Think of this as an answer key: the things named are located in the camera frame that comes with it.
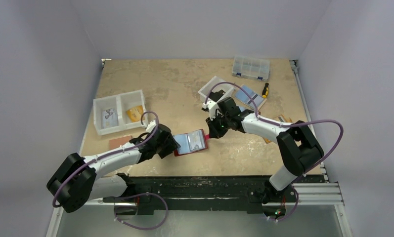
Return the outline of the red card holder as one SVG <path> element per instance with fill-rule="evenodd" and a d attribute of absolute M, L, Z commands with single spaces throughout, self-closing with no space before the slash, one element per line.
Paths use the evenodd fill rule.
<path fill-rule="evenodd" d="M 203 129 L 173 136 L 178 144 L 174 156 L 183 156 L 208 149 L 206 136 Z"/>

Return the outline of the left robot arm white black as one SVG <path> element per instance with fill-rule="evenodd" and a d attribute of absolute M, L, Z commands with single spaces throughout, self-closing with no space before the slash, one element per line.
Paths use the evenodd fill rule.
<path fill-rule="evenodd" d="M 87 201 L 103 197 L 98 186 L 105 181 L 119 183 L 109 192 L 128 202 L 134 197 L 133 186 L 127 184 L 124 175 L 107 178 L 106 174 L 128 165 L 135 165 L 152 159 L 155 155 L 164 158 L 180 148 L 171 130 L 160 124 L 150 132 L 142 133 L 118 148 L 97 155 L 82 157 L 78 153 L 68 155 L 46 184 L 53 195 L 53 207 L 62 207 L 71 213 L 80 209 Z"/>

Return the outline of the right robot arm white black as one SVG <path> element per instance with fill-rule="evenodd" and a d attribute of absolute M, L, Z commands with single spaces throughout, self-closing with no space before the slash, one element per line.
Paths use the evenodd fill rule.
<path fill-rule="evenodd" d="M 219 139 L 234 130 L 257 135 L 279 147 L 283 165 L 265 182 L 264 191 L 257 193 L 263 204 L 280 200 L 297 178 L 324 157 L 322 147 L 303 121 L 279 123 L 256 111 L 242 110 L 231 97 L 217 102 L 209 100 L 202 110 L 209 113 L 206 123 L 210 138 Z"/>

